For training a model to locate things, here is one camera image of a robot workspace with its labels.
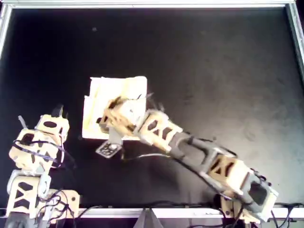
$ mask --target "gray triangle mount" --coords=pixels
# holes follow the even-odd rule
[[[133,228],[163,228],[152,209],[143,209]]]

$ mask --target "small metal plate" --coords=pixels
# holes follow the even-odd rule
[[[105,158],[112,158],[122,148],[122,145],[105,141],[100,147],[96,149],[96,153]]]

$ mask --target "black table surface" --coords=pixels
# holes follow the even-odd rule
[[[303,202],[304,96],[284,9],[18,9],[0,62],[0,206],[18,115],[34,127],[58,103],[78,168],[51,171],[51,187],[77,190],[83,207],[210,200],[174,161],[106,160],[95,153],[102,141],[81,139],[90,77],[138,75],[176,124],[238,153],[279,201]],[[130,156],[155,151],[125,147]]]

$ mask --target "white wire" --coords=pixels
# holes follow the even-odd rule
[[[21,115],[18,116],[18,119],[19,119],[19,121],[20,121],[22,127],[23,127],[24,129],[28,129],[28,127],[27,127],[27,125],[26,125],[26,123],[25,123],[25,121],[24,121],[24,119],[22,118]]]
[[[63,163],[63,160],[65,158],[65,153],[64,153],[65,148],[63,147],[63,143],[62,143],[62,135],[59,135],[59,137],[60,137],[60,140],[61,140],[61,148],[62,148],[62,150],[60,150],[61,151],[61,161],[60,161],[60,164],[57,167],[56,166],[51,166],[51,168],[53,168],[53,169],[59,168],[61,166],[61,164]]]
[[[148,154],[142,154],[134,158],[123,158],[123,160],[134,160],[134,159],[139,159],[139,158],[144,158],[144,157],[166,157],[166,158],[171,158],[168,155],[162,154],[162,153],[148,153]]]

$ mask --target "metal frame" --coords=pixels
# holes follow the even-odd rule
[[[0,58],[12,10],[96,9],[96,8],[270,8],[285,7],[289,16],[299,68],[304,80],[304,35],[294,0],[2,0],[0,15]],[[91,209],[83,218],[138,218],[142,209]],[[158,218],[222,218],[213,209],[153,209]],[[285,218],[287,209],[274,208],[276,218]],[[304,209],[295,208],[290,218],[303,219]]]

